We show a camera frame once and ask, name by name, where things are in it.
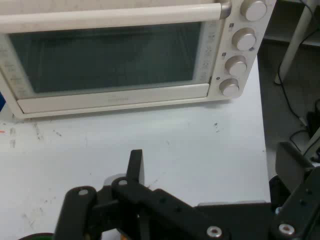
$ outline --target green object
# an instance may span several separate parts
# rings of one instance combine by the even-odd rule
[[[19,240],[52,240],[54,238],[53,233],[36,233],[29,236],[20,238]]]

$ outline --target table surface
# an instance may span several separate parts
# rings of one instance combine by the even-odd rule
[[[2,240],[53,232],[65,193],[99,190],[133,149],[146,186],[191,206],[270,201],[257,60],[235,100],[28,120],[5,106],[0,131]]]

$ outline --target white toaster oven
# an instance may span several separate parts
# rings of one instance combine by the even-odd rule
[[[239,97],[276,0],[0,1],[18,118]]]

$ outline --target control knob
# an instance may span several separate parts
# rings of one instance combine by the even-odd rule
[[[240,11],[248,21],[258,21],[267,13],[267,5],[264,0],[244,0]]]
[[[255,31],[246,27],[238,30],[232,37],[232,44],[240,51],[247,51],[256,44]]]
[[[219,88],[222,94],[226,97],[236,96],[240,89],[238,80],[234,78],[224,80],[222,83],[220,83]]]
[[[247,62],[244,56],[238,55],[228,59],[225,63],[225,69],[232,76],[241,76],[247,70]]]

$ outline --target oven window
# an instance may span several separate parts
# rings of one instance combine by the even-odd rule
[[[11,33],[36,94],[197,84],[201,22]]]

